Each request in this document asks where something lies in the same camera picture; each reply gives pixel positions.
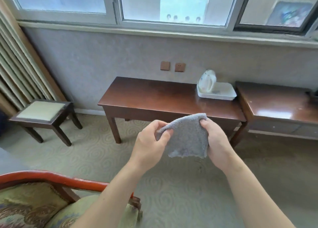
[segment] striped curtain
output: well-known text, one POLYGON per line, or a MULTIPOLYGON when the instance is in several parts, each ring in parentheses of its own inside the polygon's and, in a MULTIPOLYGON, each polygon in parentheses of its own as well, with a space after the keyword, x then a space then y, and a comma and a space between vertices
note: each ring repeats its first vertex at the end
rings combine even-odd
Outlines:
POLYGON ((0 0, 0 108, 8 105, 4 97, 16 110, 22 110, 33 99, 65 101, 65 97, 46 69, 44 75, 44 69, 43 63, 16 20, 3 0, 0 0))

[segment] beige curtain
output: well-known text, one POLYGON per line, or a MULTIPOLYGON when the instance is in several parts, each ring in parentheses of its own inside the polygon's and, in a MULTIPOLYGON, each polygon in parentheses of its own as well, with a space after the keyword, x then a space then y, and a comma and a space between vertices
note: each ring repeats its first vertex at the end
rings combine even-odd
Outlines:
POLYGON ((33 99, 66 101, 3 0, 0 0, 0 108, 9 116, 33 99))

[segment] white tray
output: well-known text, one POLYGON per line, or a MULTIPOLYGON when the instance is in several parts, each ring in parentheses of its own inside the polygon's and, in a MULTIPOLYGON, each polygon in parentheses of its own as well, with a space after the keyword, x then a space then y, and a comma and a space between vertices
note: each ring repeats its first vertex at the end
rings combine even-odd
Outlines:
POLYGON ((236 92, 233 86, 227 82, 216 82, 213 87, 212 93, 201 93, 197 84, 197 92, 199 97, 230 100, 236 97, 236 92))

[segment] forearm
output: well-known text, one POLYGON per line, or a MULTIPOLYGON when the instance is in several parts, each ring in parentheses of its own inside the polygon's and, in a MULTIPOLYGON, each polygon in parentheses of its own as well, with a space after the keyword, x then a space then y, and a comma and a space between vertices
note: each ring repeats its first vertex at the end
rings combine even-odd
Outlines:
POLYGON ((143 172, 128 162, 72 228, 117 228, 143 172))
POLYGON ((294 228, 237 155, 225 175, 246 228, 294 228))

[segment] red wooden chair frame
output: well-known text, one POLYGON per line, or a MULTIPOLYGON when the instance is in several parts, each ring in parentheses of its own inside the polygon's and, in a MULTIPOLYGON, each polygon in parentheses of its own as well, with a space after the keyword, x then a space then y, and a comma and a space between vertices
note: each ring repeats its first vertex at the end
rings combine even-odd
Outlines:
MULTIPOLYGON (((0 190, 28 182, 49 183, 70 203, 74 203, 80 199, 80 197, 71 189, 102 192, 107 185, 109 185, 109 183, 70 178, 68 176, 46 170, 23 170, 0 175, 0 190)), ((129 204, 138 208, 140 211, 140 199, 135 197, 133 193, 130 196, 129 204)))

